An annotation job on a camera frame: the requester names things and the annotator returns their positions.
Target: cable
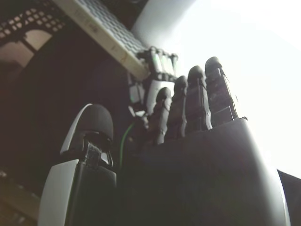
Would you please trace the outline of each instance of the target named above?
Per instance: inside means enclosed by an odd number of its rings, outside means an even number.
[[[127,130],[125,131],[122,140],[121,140],[121,144],[120,144],[120,168],[122,168],[122,160],[123,160],[123,147],[124,147],[124,142],[126,141],[126,137],[129,133],[129,131],[132,129],[132,127],[134,126],[134,122],[127,128]]]

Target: bright white surface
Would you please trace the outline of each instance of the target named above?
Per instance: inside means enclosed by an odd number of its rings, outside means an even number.
[[[301,2],[181,2],[150,0],[134,34],[176,52],[185,75],[219,57],[260,147],[278,169],[301,178]]]
[[[72,160],[50,169],[40,202],[38,226],[64,226],[75,169]]]

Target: green wire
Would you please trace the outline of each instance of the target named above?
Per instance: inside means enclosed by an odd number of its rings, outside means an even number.
[[[127,134],[131,130],[131,128],[134,126],[134,122],[127,128],[126,132],[124,133],[121,144],[120,144],[120,168],[122,168],[122,160],[123,160],[123,146],[124,142],[126,141]]]

